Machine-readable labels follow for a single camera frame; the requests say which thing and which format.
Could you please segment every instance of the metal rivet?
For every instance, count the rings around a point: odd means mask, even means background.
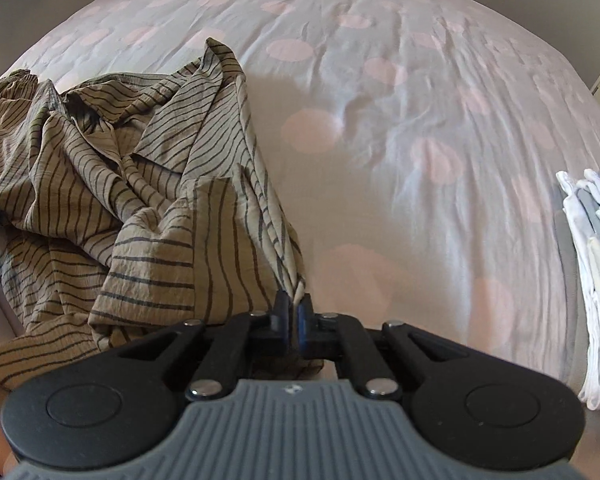
[[[211,397],[222,391],[222,384],[213,379],[200,379],[189,385],[189,391],[195,397]]]
[[[366,390],[371,395],[387,396],[398,391],[398,383],[393,379],[377,378],[371,379],[366,385]]]
[[[405,324],[405,322],[399,319],[390,319],[389,321],[385,321],[384,324],[387,325],[389,328],[393,328],[394,326],[402,326]]]

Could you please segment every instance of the bed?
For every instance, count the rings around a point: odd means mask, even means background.
[[[555,173],[600,168],[600,108],[558,51],[471,0],[96,0],[12,70],[65,91],[174,72],[208,37],[246,72],[317,310],[404,319],[579,389]],[[598,480],[589,418],[574,463]]]

